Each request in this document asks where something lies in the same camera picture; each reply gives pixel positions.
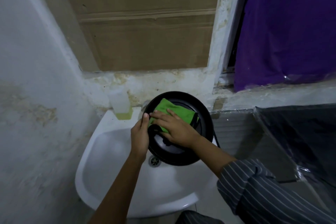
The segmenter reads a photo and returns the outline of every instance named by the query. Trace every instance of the gray corrugated surface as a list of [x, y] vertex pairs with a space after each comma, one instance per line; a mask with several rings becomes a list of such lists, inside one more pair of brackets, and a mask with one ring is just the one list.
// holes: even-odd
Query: gray corrugated surface
[[213, 119], [220, 147], [237, 159], [258, 158], [278, 181], [295, 180], [295, 165], [268, 137], [252, 110], [221, 112]]

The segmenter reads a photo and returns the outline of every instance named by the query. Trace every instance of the sleeve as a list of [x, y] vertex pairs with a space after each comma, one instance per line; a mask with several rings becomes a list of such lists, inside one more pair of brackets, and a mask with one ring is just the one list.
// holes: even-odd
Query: sleeve
[[232, 212], [245, 223], [335, 223], [331, 213], [282, 187], [259, 160], [225, 166], [217, 188]]

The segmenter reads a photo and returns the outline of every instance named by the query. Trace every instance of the sink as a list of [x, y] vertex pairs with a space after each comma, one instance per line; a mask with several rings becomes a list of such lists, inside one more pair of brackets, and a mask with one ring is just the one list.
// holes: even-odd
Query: sink
[[[141, 108], [133, 108], [131, 120], [118, 120], [107, 111], [93, 133], [76, 172], [75, 184], [81, 199], [97, 209], [131, 150], [130, 129], [141, 118]], [[149, 165], [148, 151], [143, 163], [128, 218], [153, 217], [187, 208], [210, 192], [217, 177], [202, 161], [177, 167], [161, 163]]]

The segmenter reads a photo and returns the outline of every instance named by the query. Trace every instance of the purple curtain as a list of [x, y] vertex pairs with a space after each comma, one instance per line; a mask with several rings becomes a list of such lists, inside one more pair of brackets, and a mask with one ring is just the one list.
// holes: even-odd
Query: purple curtain
[[336, 0], [248, 0], [235, 71], [236, 91], [333, 78]]

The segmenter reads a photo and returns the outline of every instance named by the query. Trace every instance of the dish soap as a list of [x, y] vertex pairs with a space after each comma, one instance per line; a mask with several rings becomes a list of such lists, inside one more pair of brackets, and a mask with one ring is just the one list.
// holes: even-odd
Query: dish soap
[[133, 109], [127, 91], [123, 87], [115, 88], [109, 95], [110, 104], [118, 120], [130, 120]]

